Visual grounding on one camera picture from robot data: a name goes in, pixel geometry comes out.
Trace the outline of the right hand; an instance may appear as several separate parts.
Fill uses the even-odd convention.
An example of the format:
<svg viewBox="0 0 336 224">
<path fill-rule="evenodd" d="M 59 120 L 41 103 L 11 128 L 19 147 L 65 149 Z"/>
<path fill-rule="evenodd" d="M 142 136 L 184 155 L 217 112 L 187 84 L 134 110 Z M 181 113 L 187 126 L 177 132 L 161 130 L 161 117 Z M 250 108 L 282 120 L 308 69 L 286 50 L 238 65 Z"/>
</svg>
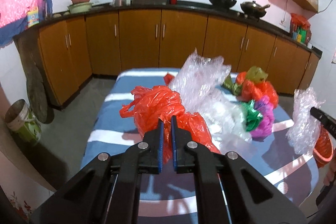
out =
<svg viewBox="0 0 336 224">
<path fill-rule="evenodd" d="M 329 186 L 331 182 L 335 179 L 336 173 L 336 152 L 334 151 L 333 158 L 329 162 L 327 174 L 323 179 L 323 184 Z"/>
</svg>

